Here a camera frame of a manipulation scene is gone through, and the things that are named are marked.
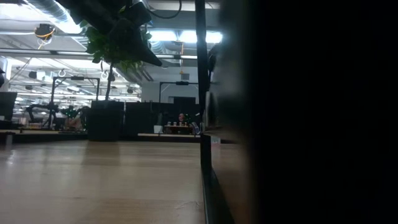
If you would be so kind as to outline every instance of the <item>computer monitor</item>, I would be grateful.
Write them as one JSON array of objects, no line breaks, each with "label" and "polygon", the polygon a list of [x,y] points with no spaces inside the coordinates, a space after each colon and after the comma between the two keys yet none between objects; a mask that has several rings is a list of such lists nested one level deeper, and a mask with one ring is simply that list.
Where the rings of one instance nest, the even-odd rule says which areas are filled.
[{"label": "computer monitor", "polygon": [[4,116],[4,120],[12,119],[12,110],[14,109],[17,93],[0,92],[0,116]]}]

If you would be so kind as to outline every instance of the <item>hanging plant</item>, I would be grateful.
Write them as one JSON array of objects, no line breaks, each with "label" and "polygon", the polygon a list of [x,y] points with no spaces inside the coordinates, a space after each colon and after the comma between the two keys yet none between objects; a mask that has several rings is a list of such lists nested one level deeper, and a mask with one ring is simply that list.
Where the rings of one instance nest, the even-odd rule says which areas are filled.
[{"label": "hanging plant", "polygon": [[[152,38],[152,35],[147,32],[147,29],[144,29],[140,32],[141,39],[143,43],[149,45],[148,40]],[[87,28],[86,36],[88,38],[88,45],[86,52],[89,54],[93,54],[94,59],[93,63],[101,62],[102,69],[102,61],[111,64],[109,76],[108,76],[108,88],[106,90],[105,100],[109,98],[110,86],[111,82],[114,80],[113,68],[116,64],[120,64],[121,68],[128,72],[129,69],[137,70],[142,66],[143,62],[139,59],[135,59],[131,56],[131,53],[126,49],[127,47],[123,47],[123,43],[112,41],[109,36],[100,33],[94,27]]]}]

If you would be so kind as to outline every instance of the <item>fluorescent light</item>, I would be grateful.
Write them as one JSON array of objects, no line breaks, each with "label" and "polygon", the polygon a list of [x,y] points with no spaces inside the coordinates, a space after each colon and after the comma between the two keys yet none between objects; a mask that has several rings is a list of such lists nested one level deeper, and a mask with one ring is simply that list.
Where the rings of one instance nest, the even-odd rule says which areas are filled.
[{"label": "fluorescent light", "polygon": [[[51,97],[51,93],[18,93],[19,95],[25,95],[25,96],[43,96],[43,97]],[[56,93],[54,94],[54,97],[76,97],[76,98],[81,98],[81,99],[89,99],[89,100],[95,100],[95,95],[79,95],[79,94],[59,94]],[[129,96],[109,96],[110,98],[115,98],[115,99],[131,99],[131,98],[138,98],[137,95],[129,95]],[[99,100],[105,100],[105,96],[98,96]]]},{"label": "fluorescent light", "polygon": [[[223,35],[220,32],[210,32],[206,33],[206,42],[208,43],[220,43],[223,39]],[[185,30],[181,33],[179,41],[186,43],[196,43],[197,42],[197,33],[194,30]]]},{"label": "fluorescent light", "polygon": [[223,39],[223,35],[220,32],[207,32],[206,33],[206,42],[208,43],[220,43]]},{"label": "fluorescent light", "polygon": [[171,30],[153,30],[149,32],[152,35],[150,41],[176,41],[177,36]]},{"label": "fluorescent light", "polygon": [[174,58],[174,55],[156,55],[156,57],[157,57],[157,58],[164,58],[164,59],[166,59],[166,58],[171,58],[171,59],[173,59],[173,58]]},{"label": "fluorescent light", "polygon": [[85,55],[85,56],[91,56],[91,54],[86,53],[86,52],[67,52],[67,51],[57,51],[57,52],[60,55]]},{"label": "fluorescent light", "polygon": [[181,59],[198,59],[195,55],[181,55]]},{"label": "fluorescent light", "polygon": [[62,82],[62,84],[64,84],[64,85],[70,85],[69,83],[67,83],[67,82]]},{"label": "fluorescent light", "polygon": [[80,91],[79,88],[74,87],[74,86],[68,86],[67,88],[70,89],[70,90],[73,90],[73,91]]},{"label": "fluorescent light", "polygon": [[181,33],[179,41],[185,43],[196,43],[197,42],[197,33],[194,30],[185,30]]}]

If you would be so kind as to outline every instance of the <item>black pillar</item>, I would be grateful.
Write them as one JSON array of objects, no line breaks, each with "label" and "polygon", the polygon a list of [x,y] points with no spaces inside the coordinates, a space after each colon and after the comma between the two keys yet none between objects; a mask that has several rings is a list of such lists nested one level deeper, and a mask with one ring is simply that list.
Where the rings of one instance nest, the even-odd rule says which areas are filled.
[{"label": "black pillar", "polygon": [[[206,108],[206,92],[209,89],[207,43],[206,43],[206,11],[205,0],[195,0],[195,17],[197,30],[197,55],[198,55],[198,84],[200,116],[203,119]],[[200,136],[200,163],[203,175],[211,171],[211,138],[204,134]]]}]

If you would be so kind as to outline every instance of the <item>wooden desk surface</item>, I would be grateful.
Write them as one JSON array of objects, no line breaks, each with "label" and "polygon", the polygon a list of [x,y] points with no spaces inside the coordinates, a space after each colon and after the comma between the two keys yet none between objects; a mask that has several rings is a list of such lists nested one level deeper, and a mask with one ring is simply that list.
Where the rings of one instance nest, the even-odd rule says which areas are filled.
[{"label": "wooden desk surface", "polygon": [[2,224],[205,223],[197,143],[65,141],[12,149],[0,150]]}]

